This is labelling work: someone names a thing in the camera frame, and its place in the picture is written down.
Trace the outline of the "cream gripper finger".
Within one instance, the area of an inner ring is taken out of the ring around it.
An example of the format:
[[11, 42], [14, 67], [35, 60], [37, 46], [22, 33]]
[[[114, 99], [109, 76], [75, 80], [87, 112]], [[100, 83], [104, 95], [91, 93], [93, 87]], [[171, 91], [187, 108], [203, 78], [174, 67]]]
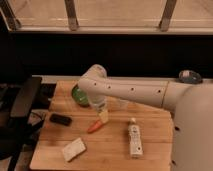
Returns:
[[109, 121], [109, 113], [108, 113], [107, 110], [101, 111], [101, 112], [98, 114], [98, 116], [99, 116], [99, 118], [100, 118], [100, 120], [101, 120], [101, 122], [102, 122], [103, 124], [105, 124], [105, 123], [107, 123], [107, 122]]

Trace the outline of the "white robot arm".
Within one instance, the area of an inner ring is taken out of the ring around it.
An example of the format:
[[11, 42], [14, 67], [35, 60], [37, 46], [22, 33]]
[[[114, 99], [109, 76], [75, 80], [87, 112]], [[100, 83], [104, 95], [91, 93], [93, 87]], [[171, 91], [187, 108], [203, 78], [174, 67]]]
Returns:
[[173, 114], [170, 171], [213, 171], [213, 84], [110, 79], [95, 64], [78, 86], [93, 106], [107, 96], [165, 109]]

